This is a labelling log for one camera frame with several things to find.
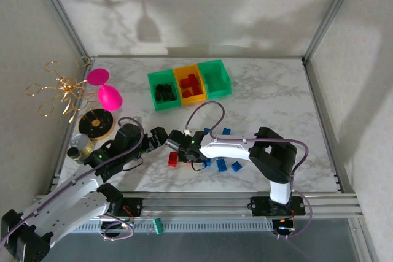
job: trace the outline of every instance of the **red lego brick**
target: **red lego brick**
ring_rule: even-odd
[[[189,79],[191,81],[191,87],[193,85],[199,85],[198,79],[195,77],[195,74],[190,74]]]
[[[199,88],[198,85],[192,85],[192,86],[191,86],[191,89],[192,89],[192,93],[193,93],[194,95],[200,95],[200,94],[202,94],[202,91],[201,91],[201,89]]]
[[[169,167],[176,167],[177,166],[177,158],[178,154],[176,152],[171,152],[169,154],[168,166]]]
[[[191,87],[191,80],[190,80],[190,78],[185,78],[185,79],[180,80],[180,87],[181,88]]]
[[[185,92],[182,93],[183,98],[189,98],[190,96],[192,96],[192,93],[190,90],[186,90]]]

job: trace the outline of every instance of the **pink object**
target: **pink object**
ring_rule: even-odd
[[[98,99],[104,110],[109,112],[118,110],[123,104],[123,98],[119,91],[110,85],[103,85],[99,88]]]
[[[94,69],[87,75],[87,82],[93,86],[104,85],[109,80],[109,72],[105,69]]]

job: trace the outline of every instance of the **marble surface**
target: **marble surface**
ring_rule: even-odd
[[[200,63],[206,58],[97,58],[94,68],[103,67],[111,73],[108,84],[116,86],[123,96],[123,106],[114,113],[140,117],[149,132],[162,126],[167,133],[183,130],[184,125],[199,104],[154,111],[147,74]],[[282,137],[304,141],[309,146],[309,157],[295,175],[294,187],[300,191],[337,191],[329,158],[325,149],[317,114],[306,81],[303,66],[298,59],[222,59],[232,80],[232,95],[220,98],[226,116],[217,131],[230,128],[232,134],[255,133],[267,126]],[[189,128],[209,128],[220,117],[215,106],[203,107]],[[115,136],[115,131],[104,141]],[[168,167],[170,149],[162,147],[143,156],[144,164],[130,172],[115,175],[110,183],[121,191],[269,191],[269,181],[250,162],[241,160],[243,168],[235,173],[227,159],[228,171],[218,173],[216,163],[200,172],[189,164]],[[297,160],[303,156],[298,147]],[[78,165],[66,158],[60,183],[67,179]]]

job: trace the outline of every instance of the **white wall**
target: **white wall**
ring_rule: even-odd
[[[90,55],[221,57],[301,56],[331,2],[61,1]]]
[[[312,62],[380,261],[393,261],[393,0],[345,0]]]
[[[38,115],[39,104],[53,96],[25,95],[31,83],[53,85],[44,71],[50,60],[71,74],[76,51],[65,37],[46,0],[0,0],[0,216],[23,210],[34,195],[45,193],[53,172],[53,156],[67,121],[60,109]],[[0,261],[10,258],[0,253]]]

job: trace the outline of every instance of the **yellow bin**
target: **yellow bin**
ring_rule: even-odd
[[[201,72],[199,71],[199,67],[197,64],[191,64],[185,67],[177,67],[173,69],[174,78],[176,80],[177,89],[179,90],[180,100],[182,104],[193,104],[194,102],[198,101],[205,101],[207,99],[206,96],[206,86],[203,82]],[[198,83],[202,94],[200,95],[193,95],[189,98],[183,98],[183,92],[189,90],[192,93],[191,87],[188,88],[181,88],[180,81],[182,79],[186,79],[189,77],[190,74],[194,74]]]

